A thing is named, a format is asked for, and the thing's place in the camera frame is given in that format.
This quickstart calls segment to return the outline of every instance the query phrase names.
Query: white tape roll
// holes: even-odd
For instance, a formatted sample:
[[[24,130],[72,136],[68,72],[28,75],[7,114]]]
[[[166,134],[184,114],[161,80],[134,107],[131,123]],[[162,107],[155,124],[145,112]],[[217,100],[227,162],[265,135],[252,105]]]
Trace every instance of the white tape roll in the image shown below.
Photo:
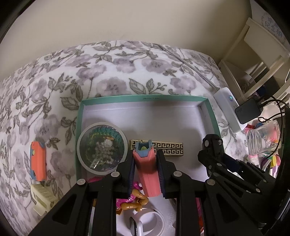
[[[148,215],[154,214],[156,216],[157,222],[156,226],[153,230],[151,230],[149,233],[143,232],[143,224],[142,224],[142,218],[144,219]],[[133,219],[135,220],[137,224],[137,230],[138,230],[138,236],[160,236],[164,231],[164,217],[161,215],[161,213],[157,209],[149,209],[145,208],[142,211],[139,211],[133,216]]]

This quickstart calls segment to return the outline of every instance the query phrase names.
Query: white power strip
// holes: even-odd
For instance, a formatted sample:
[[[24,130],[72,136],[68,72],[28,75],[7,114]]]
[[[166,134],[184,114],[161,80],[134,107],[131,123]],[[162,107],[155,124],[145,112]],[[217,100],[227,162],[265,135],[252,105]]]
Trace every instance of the white power strip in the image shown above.
[[[230,128],[234,133],[243,130],[247,126],[247,123],[241,124],[237,118],[235,109],[239,106],[239,104],[229,88],[221,88],[214,94],[213,97],[215,98],[220,109],[223,111]]]

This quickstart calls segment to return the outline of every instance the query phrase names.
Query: red object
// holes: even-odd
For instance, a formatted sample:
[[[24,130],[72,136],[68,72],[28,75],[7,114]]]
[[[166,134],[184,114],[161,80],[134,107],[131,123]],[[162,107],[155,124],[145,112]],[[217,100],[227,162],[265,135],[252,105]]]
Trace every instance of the red object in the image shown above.
[[[255,129],[254,125],[247,125],[245,128],[244,128],[244,131],[246,132],[246,134],[248,133],[248,131],[250,129]]]
[[[248,155],[249,159],[252,159],[252,158],[257,158],[258,157],[258,154],[257,155]]]
[[[136,150],[133,150],[133,157],[145,196],[156,197],[160,195],[161,190],[154,148],[151,147],[147,157],[140,157]]]
[[[40,142],[31,142],[30,146],[30,175],[37,181],[46,180],[46,148]]]

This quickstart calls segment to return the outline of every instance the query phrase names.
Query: greek key pattern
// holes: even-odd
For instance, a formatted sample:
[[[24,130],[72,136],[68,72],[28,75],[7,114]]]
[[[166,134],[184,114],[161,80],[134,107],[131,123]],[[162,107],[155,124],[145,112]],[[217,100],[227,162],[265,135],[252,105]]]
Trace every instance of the greek key pattern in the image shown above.
[[[136,142],[148,142],[146,140],[130,140],[130,150],[136,148]],[[157,149],[162,149],[164,156],[183,156],[183,143],[174,143],[174,142],[160,142],[152,141],[154,151],[156,153]]]

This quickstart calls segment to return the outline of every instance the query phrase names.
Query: screw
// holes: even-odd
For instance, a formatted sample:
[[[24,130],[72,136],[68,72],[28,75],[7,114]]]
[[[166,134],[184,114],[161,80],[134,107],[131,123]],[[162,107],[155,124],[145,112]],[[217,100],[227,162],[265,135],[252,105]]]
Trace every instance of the screw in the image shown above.
[[[208,179],[206,182],[208,185],[211,185],[211,186],[215,185],[215,181],[213,179]]]
[[[112,177],[118,177],[120,175],[120,173],[118,171],[114,171],[111,173]]]
[[[182,173],[180,171],[174,171],[173,175],[176,177],[180,177],[182,175]]]
[[[78,181],[77,181],[77,184],[78,185],[84,185],[86,183],[86,180],[84,180],[84,179],[79,179]]]

